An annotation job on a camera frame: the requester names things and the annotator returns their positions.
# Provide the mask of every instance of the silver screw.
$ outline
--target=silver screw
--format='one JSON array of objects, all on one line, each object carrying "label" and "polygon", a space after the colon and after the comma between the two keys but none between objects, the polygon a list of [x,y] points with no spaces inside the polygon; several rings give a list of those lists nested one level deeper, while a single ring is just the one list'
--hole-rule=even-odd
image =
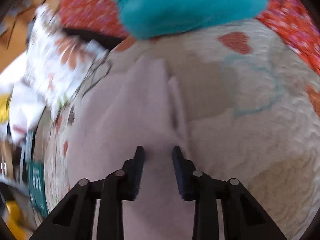
[{"label": "silver screw", "polygon": [[87,179],[81,179],[80,181],[79,181],[79,185],[80,186],[85,186],[85,185],[87,185],[88,184],[88,180]]},{"label": "silver screw", "polygon": [[116,175],[117,177],[122,177],[122,176],[124,176],[124,174],[125,174],[125,172],[124,172],[123,170],[119,170],[119,171],[116,171],[116,172],[115,172],[115,175]]},{"label": "silver screw", "polygon": [[239,184],[239,180],[237,180],[237,179],[231,179],[231,180],[230,180],[230,184],[236,186],[236,185]]},{"label": "silver screw", "polygon": [[192,174],[196,177],[201,177],[203,173],[202,171],[194,171]]}]

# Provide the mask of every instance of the teal cushion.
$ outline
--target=teal cushion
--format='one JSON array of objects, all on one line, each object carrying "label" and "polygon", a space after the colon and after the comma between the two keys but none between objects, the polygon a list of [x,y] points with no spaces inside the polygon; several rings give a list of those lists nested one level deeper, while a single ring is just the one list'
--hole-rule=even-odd
[{"label": "teal cushion", "polygon": [[137,38],[182,33],[251,18],[268,0],[114,0],[125,28]]}]

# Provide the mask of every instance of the green object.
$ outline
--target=green object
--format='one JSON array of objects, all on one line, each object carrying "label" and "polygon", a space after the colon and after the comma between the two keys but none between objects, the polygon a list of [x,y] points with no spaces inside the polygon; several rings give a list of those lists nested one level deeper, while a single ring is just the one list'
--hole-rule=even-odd
[{"label": "green object", "polygon": [[45,218],[48,216],[44,192],[44,167],[41,162],[28,163],[28,188],[33,207]]}]

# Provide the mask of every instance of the mattress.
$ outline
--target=mattress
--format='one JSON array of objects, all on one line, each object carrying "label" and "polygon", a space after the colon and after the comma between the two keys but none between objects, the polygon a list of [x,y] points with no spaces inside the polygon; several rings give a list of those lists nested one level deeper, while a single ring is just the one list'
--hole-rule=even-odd
[{"label": "mattress", "polygon": [[187,158],[212,178],[238,178],[285,236],[299,239],[320,206],[320,77],[254,19],[118,45],[57,122],[45,124],[52,125],[44,157],[50,211],[73,186],[68,141],[83,96],[109,70],[126,73],[143,54],[164,58],[177,77]]}]

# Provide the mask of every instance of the wooden floor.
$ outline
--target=wooden floor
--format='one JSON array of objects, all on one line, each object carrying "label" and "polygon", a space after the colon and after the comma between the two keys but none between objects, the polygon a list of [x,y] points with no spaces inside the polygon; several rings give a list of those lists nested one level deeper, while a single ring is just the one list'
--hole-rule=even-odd
[{"label": "wooden floor", "polygon": [[[26,48],[27,28],[35,16],[37,6],[44,0],[31,0],[32,6],[16,17],[6,16],[4,22],[7,31],[0,37],[0,72],[4,70]],[[61,0],[46,0],[50,8],[56,11]]]}]

